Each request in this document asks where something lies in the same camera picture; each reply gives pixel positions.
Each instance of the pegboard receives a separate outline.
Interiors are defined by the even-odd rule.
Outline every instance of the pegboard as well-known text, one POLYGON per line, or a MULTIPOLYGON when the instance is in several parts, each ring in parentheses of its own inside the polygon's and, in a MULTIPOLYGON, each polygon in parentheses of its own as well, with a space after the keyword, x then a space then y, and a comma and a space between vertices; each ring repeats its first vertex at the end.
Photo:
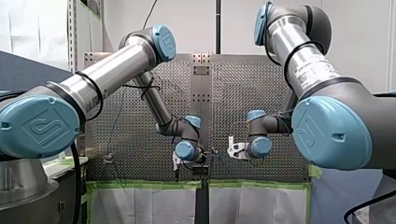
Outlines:
POLYGON ((254 161, 231 159, 228 136, 245 142, 248 126, 243 121, 253 109, 275 115, 286 96, 283 70, 263 56, 213 55, 211 146, 219 154, 213 159, 212 178, 266 179, 305 182, 306 161, 291 136, 271 134, 270 154, 254 161))
MULTIPOLYGON (((86 63, 97 61, 100 55, 86 55, 86 63)), ((240 121, 246 121, 250 109, 275 114, 282 106, 286 93, 283 71, 265 57, 181 54, 170 63, 160 64, 152 73, 154 84, 161 86, 163 99, 175 116, 202 117, 203 139, 207 141, 203 145, 218 152, 207 161, 212 178, 308 180, 306 163, 291 136, 272 134, 273 150, 260 160, 236 161, 226 152, 230 133, 236 141, 245 140, 247 125, 240 121), (198 62, 198 55, 206 56, 205 63, 198 62), (197 74, 202 66, 208 69, 208 74, 205 70, 197 74)), ((138 90, 121 88, 107 98, 92 131, 95 156, 91 159, 89 179, 175 179, 172 153, 177 141, 172 145, 172 137, 155 133, 155 120, 138 90), (114 153, 111 164, 103 163, 108 153, 114 153)), ((191 172, 181 167, 181 179, 190 179, 191 172)))

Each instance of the black cable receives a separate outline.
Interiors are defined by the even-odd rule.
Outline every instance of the black cable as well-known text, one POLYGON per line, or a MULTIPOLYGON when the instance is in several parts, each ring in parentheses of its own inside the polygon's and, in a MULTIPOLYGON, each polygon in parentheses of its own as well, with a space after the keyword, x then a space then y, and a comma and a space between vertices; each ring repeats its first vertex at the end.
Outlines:
POLYGON ((268 38, 269 38, 269 35, 268 35, 268 28, 269 28, 268 27, 268 21, 269 21, 268 13, 269 13, 269 9, 268 8, 271 5, 272 5, 272 2, 268 1, 266 6, 265 6, 265 24, 264 24, 264 34, 263 34, 264 38, 265 38, 264 47, 265 47, 265 53, 267 54, 267 57, 269 58, 269 60, 272 63, 280 66, 280 63, 275 61, 275 59, 271 56, 271 53, 269 52, 269 49, 268 49, 268 38))
POLYGON ((8 92, 0 95, 0 102, 18 97, 24 93, 26 93, 26 91, 8 91, 8 92))
POLYGON ((143 30, 146 29, 146 25, 148 24, 149 17, 151 16, 152 10, 154 10, 155 5, 157 4, 158 0, 155 0, 154 3, 151 6, 151 10, 148 13, 148 16, 146 17, 145 24, 143 25, 143 30))
POLYGON ((73 142, 73 144, 70 146, 73 154, 73 162, 75 164, 75 176, 76 176, 76 201, 75 201, 75 209, 74 209, 74 215, 73 215, 73 224, 78 224, 78 218, 79 218, 79 210, 81 207, 81 166, 79 164, 79 156, 78 156, 78 150, 76 147, 76 143, 73 142))
POLYGON ((144 90, 142 92, 142 94, 140 95, 140 99, 142 101, 144 101, 143 97, 145 96, 146 92, 148 92, 149 89, 154 88, 157 89, 158 91, 161 90, 161 87, 159 86, 153 86, 152 83, 154 82, 154 77, 151 77, 151 80, 149 81, 148 85, 146 87, 140 87, 140 86, 133 86, 133 85, 129 85, 129 84, 124 84, 122 85, 123 87, 129 87, 129 88, 135 88, 135 89, 140 89, 140 90, 144 90))
POLYGON ((286 83, 288 84, 289 88, 294 91, 294 88, 291 86, 290 81, 289 81, 289 75, 288 75, 288 70, 289 70, 289 63, 291 61, 291 58, 294 56, 295 53, 297 53, 300 49, 303 49, 307 47, 308 45, 314 44, 317 46, 317 48, 320 50, 321 53, 324 52, 325 48, 322 43, 315 41, 315 40, 309 40, 306 41, 303 44, 297 45, 291 53, 288 55, 285 61, 285 66, 283 67, 283 76, 285 78, 286 83))
MULTIPOLYGON (((152 10, 154 9, 155 5, 157 4, 157 1, 158 1, 158 0, 155 0, 154 3, 152 4, 151 10, 150 10, 148 16, 146 17, 146 21, 145 21, 145 23, 144 23, 144 25, 143 25, 143 30, 146 29, 147 22, 149 21, 149 17, 151 16, 152 10)), ((149 87, 146 87, 146 90, 141 94, 140 97, 141 97, 142 100, 143 100, 144 94, 146 93, 146 91, 147 91, 149 88, 159 88, 159 87, 157 87, 157 86, 151 86, 151 84, 152 84, 152 82, 150 83, 149 87)), ((135 87, 135 86, 128 86, 128 85, 124 85, 124 86, 125 86, 125 87, 134 87, 134 88, 137 88, 137 87, 135 87)), ((110 148, 111 141, 112 141, 112 139, 113 139, 114 129, 116 128, 117 122, 119 121, 120 114, 121 114, 121 112, 122 112, 122 108, 123 108, 123 105, 124 105, 124 100, 125 100, 125 90, 123 90, 123 92, 122 92, 120 110, 119 110, 119 112, 118 112, 118 114, 117 114, 117 116, 116 116, 116 119, 114 120, 114 123, 113 123, 112 127, 111 127, 110 138, 108 139, 108 143, 107 143, 107 147, 106 147, 106 154, 107 154, 107 155, 108 155, 108 151, 109 151, 109 148, 110 148)))
POLYGON ((96 112, 96 114, 92 118, 87 119, 87 121, 96 119, 102 113, 102 110, 103 110, 103 103, 104 103, 104 100, 105 100, 104 97, 103 97, 103 94, 100 91, 99 86, 96 84, 95 81, 92 80, 92 78, 90 78, 89 76, 87 76, 86 74, 84 74, 84 73, 82 73, 80 71, 77 71, 75 74, 88 79, 91 82, 91 84, 95 87, 95 91, 96 91, 96 94, 97 94, 98 100, 99 100, 99 110, 98 110, 98 112, 96 112))
POLYGON ((183 163, 184 167, 186 167, 188 170, 194 171, 194 170, 192 170, 188 165, 186 165, 186 163, 184 163, 184 161, 181 161, 181 162, 183 163))
POLYGON ((359 204, 359 205, 357 205, 357 206, 355 206, 355 207, 349 209, 349 210, 344 214, 344 221, 345 221, 345 223, 346 223, 346 224, 350 224, 349 221, 347 220, 347 218, 348 218, 350 215, 354 214, 354 213, 355 213, 356 211, 358 211, 359 209, 361 209, 361 208, 363 208, 363 207, 366 207, 366 206, 369 206, 369 205, 371 205, 371 204, 373 204, 373 203, 379 203, 379 202, 384 201, 384 200, 386 200, 386 199, 388 199, 388 198, 391 198, 391 197, 393 197, 393 196, 395 196, 395 195, 396 195, 396 190, 391 191, 391 192, 389 192, 389 193, 387 193, 387 194, 384 194, 384 195, 382 195, 382 196, 379 196, 379 197, 377 197, 377 198, 374 198, 374 199, 372 199, 372 200, 370 200, 370 201, 367 201, 367 202, 365 202, 365 203, 361 203, 361 204, 359 204))

